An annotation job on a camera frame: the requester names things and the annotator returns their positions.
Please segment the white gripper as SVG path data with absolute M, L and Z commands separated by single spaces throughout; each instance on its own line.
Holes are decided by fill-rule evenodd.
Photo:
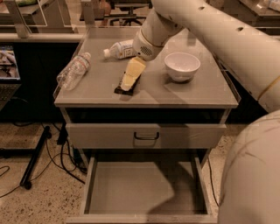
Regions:
M 148 32 L 140 29 L 134 37 L 133 49 L 138 57 L 132 58 L 126 67 L 127 84 L 141 75 L 146 68 L 145 61 L 154 60 L 162 51 L 163 47 L 158 42 L 153 31 Z

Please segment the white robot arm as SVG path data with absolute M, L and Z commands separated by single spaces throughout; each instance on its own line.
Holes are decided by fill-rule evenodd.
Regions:
M 280 42 L 205 0 L 151 0 L 133 47 L 154 60 L 167 40 L 188 29 L 267 114 L 247 126 L 228 151 L 218 224 L 280 224 Z

